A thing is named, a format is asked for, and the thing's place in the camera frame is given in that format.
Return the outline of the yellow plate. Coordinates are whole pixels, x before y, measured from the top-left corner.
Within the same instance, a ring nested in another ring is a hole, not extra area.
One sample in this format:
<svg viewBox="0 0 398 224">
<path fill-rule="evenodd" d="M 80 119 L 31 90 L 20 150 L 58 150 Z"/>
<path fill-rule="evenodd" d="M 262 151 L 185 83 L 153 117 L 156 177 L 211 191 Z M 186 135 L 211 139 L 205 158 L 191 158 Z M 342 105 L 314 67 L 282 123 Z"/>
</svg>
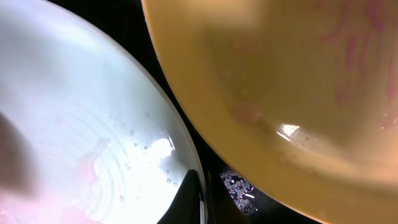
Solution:
<svg viewBox="0 0 398 224">
<path fill-rule="evenodd" d="M 396 1 L 142 6 L 179 105 L 228 165 L 319 222 L 397 222 Z"/>
</svg>

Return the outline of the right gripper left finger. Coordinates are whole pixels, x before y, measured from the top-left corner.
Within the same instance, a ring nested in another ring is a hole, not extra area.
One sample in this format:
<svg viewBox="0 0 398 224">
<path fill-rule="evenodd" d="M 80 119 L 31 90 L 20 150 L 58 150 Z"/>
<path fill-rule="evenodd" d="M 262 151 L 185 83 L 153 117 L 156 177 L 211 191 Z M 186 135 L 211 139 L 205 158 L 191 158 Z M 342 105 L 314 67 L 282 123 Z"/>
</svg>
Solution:
<svg viewBox="0 0 398 224">
<path fill-rule="evenodd" d="M 190 169 L 158 224 L 202 223 L 205 223 L 205 209 L 201 183 L 198 172 Z"/>
</svg>

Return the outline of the mint green plate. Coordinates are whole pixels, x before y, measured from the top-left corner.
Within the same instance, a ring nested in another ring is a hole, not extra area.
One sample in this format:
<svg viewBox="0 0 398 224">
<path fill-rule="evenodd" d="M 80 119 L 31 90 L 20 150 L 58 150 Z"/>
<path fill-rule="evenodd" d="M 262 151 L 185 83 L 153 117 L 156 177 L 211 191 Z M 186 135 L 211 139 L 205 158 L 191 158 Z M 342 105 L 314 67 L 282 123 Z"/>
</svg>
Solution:
<svg viewBox="0 0 398 224">
<path fill-rule="evenodd" d="M 203 169 L 163 89 L 48 1 L 1 2 L 2 223 L 158 223 Z"/>
</svg>

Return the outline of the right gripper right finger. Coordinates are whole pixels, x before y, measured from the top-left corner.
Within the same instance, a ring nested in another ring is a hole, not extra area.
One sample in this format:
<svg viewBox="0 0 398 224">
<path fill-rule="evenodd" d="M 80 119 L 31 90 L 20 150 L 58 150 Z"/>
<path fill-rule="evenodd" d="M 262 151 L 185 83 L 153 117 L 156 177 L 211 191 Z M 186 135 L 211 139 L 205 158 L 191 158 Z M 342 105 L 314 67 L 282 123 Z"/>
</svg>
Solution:
<svg viewBox="0 0 398 224">
<path fill-rule="evenodd" d="M 218 174 L 208 173 L 207 183 L 208 223 L 249 224 L 240 212 Z"/>
</svg>

